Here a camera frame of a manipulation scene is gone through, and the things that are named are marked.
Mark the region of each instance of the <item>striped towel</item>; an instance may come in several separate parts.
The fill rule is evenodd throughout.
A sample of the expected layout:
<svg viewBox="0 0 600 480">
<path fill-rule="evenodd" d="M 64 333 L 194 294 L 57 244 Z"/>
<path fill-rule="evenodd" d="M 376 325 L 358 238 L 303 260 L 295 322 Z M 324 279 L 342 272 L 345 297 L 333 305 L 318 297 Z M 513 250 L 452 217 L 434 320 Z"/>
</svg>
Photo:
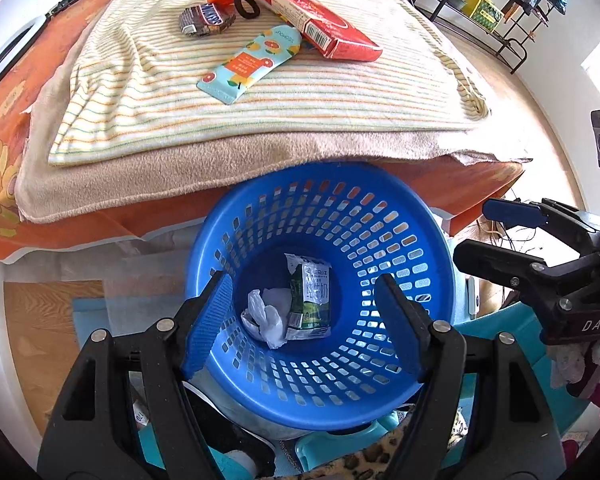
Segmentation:
<svg viewBox="0 0 600 480">
<path fill-rule="evenodd" d="M 304 48 L 227 106 L 196 83 L 281 20 L 263 10 L 216 36 L 184 36 L 179 14 L 202 1 L 110 3 L 74 64 L 50 164 L 255 133 L 466 131 L 490 114 L 484 81 L 405 0 L 319 0 L 382 56 L 337 62 Z"/>
</svg>

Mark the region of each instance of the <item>wooden floor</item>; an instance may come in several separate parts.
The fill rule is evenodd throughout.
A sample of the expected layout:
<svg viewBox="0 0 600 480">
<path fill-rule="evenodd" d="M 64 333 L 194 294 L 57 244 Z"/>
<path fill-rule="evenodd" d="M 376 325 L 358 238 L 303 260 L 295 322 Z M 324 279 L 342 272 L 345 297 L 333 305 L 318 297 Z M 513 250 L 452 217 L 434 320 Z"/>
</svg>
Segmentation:
<svg viewBox="0 0 600 480">
<path fill-rule="evenodd" d="M 512 120 L 529 135 L 528 149 L 534 158 L 513 191 L 523 200 L 550 197 L 582 206 L 573 173 L 548 121 L 520 80 L 493 57 L 472 44 L 450 35 L 456 47 L 483 74 L 510 110 Z M 480 237 L 482 232 L 474 233 Z M 569 259 L 561 244 L 543 238 L 538 231 L 532 243 L 547 261 Z M 501 288 L 483 292 L 493 296 L 493 306 L 502 301 Z M 5 283 L 4 301 L 11 351 L 18 378 L 33 419 L 43 433 L 64 378 L 78 354 L 72 321 L 73 298 L 100 298 L 102 282 Z"/>
<path fill-rule="evenodd" d="M 4 283 L 11 354 L 40 433 L 78 357 L 72 299 L 102 296 L 102 282 Z"/>
</svg>

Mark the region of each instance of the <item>bed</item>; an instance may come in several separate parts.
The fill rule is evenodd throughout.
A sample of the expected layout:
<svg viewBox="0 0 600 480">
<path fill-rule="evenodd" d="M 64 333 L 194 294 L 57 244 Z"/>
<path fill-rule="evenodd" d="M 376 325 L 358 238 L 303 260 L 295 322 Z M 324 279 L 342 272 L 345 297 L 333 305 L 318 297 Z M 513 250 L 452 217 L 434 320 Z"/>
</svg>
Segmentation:
<svg viewBox="0 0 600 480">
<path fill-rule="evenodd" d="M 81 32 L 111 0 L 79 0 L 50 19 L 32 46 L 0 81 L 0 260 L 32 250 L 74 250 L 203 221 L 227 187 L 104 208 L 51 223 L 19 214 L 15 182 L 27 146 L 30 115 L 43 84 Z M 518 162 L 464 166 L 450 156 L 420 162 L 376 162 L 401 178 L 445 219 L 453 235 L 480 215 L 482 202 L 502 196 L 523 172 Z"/>
</svg>

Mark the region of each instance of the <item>red cardboard box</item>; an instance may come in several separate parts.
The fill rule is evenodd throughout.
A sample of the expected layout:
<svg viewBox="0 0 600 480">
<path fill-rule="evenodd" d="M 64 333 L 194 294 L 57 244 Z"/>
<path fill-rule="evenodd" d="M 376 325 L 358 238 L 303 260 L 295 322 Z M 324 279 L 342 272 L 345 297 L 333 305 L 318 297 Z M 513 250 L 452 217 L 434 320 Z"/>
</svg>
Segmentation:
<svg viewBox="0 0 600 480">
<path fill-rule="evenodd" d="M 264 0 L 328 59 L 375 61 L 382 48 L 347 20 L 313 0 Z"/>
</svg>

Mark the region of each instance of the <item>black hair tie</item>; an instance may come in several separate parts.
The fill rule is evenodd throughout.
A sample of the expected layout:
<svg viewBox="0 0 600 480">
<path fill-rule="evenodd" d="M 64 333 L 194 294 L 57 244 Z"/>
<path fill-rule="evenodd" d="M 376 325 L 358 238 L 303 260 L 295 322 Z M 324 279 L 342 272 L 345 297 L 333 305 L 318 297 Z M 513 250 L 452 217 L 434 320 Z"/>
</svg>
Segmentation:
<svg viewBox="0 0 600 480">
<path fill-rule="evenodd" d="M 251 7 L 251 12 L 244 9 L 243 3 L 246 2 Z M 245 20 L 253 20 L 260 15 L 260 7 L 256 0 L 234 0 L 235 10 L 238 11 Z"/>
</svg>

